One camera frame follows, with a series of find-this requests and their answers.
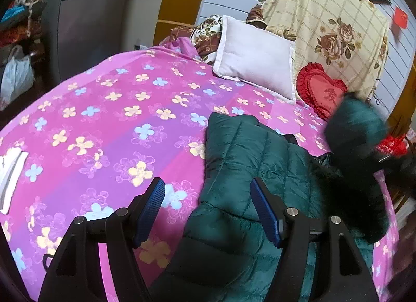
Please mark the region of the dark green puffer jacket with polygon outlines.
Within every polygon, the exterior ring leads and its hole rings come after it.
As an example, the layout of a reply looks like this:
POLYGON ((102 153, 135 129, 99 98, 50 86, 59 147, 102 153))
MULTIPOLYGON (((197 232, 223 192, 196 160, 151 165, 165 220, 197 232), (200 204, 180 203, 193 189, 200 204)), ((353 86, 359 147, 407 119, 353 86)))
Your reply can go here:
POLYGON ((352 94, 324 127, 329 152, 318 157, 256 117, 211 114, 199 203, 171 262, 150 286, 152 299, 265 299, 281 250, 268 240, 250 197, 255 178, 307 217, 339 216, 370 268, 374 244, 388 229, 374 176, 375 148, 386 134, 378 112, 352 94))

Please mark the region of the clutter pile of clothes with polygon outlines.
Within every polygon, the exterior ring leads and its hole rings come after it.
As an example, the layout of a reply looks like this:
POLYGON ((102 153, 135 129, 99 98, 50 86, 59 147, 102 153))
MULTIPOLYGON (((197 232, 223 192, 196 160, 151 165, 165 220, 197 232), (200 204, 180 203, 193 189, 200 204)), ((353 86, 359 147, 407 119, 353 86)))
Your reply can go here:
POLYGON ((38 35, 45 6, 45 0, 14 0, 1 19, 1 47, 38 35))

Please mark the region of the white folded cloth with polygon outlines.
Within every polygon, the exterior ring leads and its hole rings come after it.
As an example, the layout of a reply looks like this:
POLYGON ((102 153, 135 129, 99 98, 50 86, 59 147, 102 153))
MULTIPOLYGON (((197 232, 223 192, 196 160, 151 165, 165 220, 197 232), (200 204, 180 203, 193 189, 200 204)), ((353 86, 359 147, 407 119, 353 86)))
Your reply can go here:
POLYGON ((23 171, 28 152, 21 148, 10 148, 1 156, 0 173, 0 212, 7 215, 17 186, 18 179, 23 171))

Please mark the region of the pink floral bedsheet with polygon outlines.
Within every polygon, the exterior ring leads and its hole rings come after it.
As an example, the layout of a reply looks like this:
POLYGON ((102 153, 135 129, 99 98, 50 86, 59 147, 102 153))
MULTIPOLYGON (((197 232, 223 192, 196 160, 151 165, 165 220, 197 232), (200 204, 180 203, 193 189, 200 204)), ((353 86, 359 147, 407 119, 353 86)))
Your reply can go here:
POLYGON ((157 223, 138 251, 145 280, 162 273, 197 205, 204 132, 212 112, 254 115, 293 134, 313 155, 327 149, 324 120, 305 103, 289 105, 242 82, 216 77, 180 38, 167 46, 108 58, 40 98, 1 131, 1 150, 28 152, 1 227, 24 299, 40 294, 42 256, 54 254, 72 219, 107 217, 166 181, 157 223))

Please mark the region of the red shopping bag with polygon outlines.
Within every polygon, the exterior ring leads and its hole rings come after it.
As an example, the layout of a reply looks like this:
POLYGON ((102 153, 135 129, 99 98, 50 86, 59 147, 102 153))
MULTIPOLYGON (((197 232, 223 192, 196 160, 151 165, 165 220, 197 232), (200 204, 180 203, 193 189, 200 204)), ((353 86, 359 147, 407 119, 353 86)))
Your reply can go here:
POLYGON ((389 156, 405 156, 407 154, 407 142, 405 140, 405 134, 402 134, 399 137, 392 137, 389 135, 383 139, 376 148, 379 152, 389 156))

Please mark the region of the red heart cushion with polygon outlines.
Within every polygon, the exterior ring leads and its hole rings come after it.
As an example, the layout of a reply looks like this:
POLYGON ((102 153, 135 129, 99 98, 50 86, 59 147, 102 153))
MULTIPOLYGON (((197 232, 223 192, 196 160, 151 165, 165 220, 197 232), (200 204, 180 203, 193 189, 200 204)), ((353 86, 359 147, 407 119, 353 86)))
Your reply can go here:
POLYGON ((302 101, 319 118, 327 121, 337 109, 348 87, 342 80, 329 77, 321 64, 310 62, 299 71, 296 90, 302 101))

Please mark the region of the white plastic bag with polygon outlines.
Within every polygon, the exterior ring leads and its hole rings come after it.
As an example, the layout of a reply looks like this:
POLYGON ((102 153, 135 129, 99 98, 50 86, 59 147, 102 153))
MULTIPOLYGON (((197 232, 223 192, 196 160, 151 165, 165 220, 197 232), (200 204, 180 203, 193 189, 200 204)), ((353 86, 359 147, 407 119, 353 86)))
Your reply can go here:
POLYGON ((34 79, 30 56, 23 53, 22 46, 14 46, 1 77, 1 110, 28 91, 34 79))

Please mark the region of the white pillow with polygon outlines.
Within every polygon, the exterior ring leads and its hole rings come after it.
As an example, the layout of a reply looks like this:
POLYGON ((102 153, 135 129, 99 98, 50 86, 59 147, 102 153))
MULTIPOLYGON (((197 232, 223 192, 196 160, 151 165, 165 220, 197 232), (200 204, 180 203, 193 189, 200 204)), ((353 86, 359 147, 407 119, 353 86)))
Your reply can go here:
POLYGON ((212 69, 223 79, 248 83, 294 105, 294 57, 294 42, 224 15, 212 69))

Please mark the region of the beige floral rose blanket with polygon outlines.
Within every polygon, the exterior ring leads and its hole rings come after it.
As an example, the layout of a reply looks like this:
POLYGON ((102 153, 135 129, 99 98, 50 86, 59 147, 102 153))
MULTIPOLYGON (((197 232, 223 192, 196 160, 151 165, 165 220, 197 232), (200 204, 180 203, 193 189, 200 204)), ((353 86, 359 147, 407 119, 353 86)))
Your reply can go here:
POLYGON ((388 20, 369 0, 259 0, 246 22, 295 43, 294 72, 310 62, 369 100, 388 56, 388 20))

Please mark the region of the brown floral quilt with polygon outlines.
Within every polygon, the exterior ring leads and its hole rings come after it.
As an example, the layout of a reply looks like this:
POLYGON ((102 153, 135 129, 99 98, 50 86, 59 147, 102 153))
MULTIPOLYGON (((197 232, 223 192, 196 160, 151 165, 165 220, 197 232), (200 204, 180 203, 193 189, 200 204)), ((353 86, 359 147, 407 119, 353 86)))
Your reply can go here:
POLYGON ((212 15, 197 26, 177 26, 170 30, 166 40, 175 41, 178 37, 188 37, 200 58, 213 65, 222 35, 222 16, 212 15))

